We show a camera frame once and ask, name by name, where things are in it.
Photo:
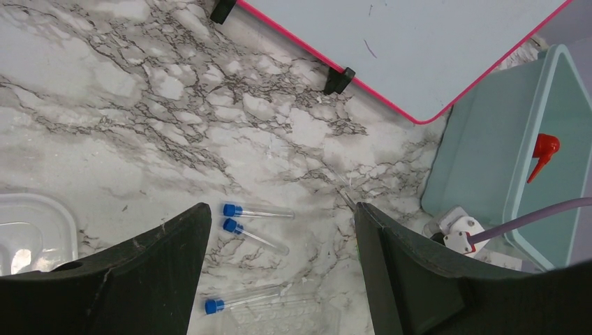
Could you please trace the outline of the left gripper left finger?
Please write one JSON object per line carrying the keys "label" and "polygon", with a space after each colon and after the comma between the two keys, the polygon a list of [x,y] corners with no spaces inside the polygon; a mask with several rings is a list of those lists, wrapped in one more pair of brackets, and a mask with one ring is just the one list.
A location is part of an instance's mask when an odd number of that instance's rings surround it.
{"label": "left gripper left finger", "polygon": [[198,203],[49,272],[1,278],[2,334],[185,334],[212,226]]}

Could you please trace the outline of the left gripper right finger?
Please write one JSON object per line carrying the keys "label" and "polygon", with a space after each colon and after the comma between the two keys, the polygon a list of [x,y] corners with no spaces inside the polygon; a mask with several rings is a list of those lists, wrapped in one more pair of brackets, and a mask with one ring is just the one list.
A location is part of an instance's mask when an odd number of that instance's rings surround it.
{"label": "left gripper right finger", "polygon": [[354,213],[377,334],[590,334],[591,263],[528,274],[480,262],[375,206]]}

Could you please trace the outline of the metal tweezers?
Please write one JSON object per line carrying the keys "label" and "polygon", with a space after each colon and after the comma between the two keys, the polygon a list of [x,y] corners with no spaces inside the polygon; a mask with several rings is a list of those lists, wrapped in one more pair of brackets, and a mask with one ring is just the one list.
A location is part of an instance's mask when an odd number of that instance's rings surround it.
{"label": "metal tweezers", "polygon": [[355,213],[356,209],[357,209],[357,202],[355,201],[354,190],[349,186],[341,187],[341,188],[337,188],[337,193],[341,196],[341,198],[346,203],[348,208],[353,213]]}

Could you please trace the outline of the red capped squeeze bottle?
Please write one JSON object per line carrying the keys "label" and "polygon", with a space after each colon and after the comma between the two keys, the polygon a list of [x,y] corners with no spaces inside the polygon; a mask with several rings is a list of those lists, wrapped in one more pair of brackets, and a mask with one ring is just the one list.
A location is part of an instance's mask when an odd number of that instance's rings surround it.
{"label": "red capped squeeze bottle", "polygon": [[531,183],[537,175],[541,172],[544,166],[550,162],[553,155],[561,148],[560,140],[553,135],[539,133],[535,142],[532,158],[536,158],[536,163],[533,171],[527,179],[527,183]]}

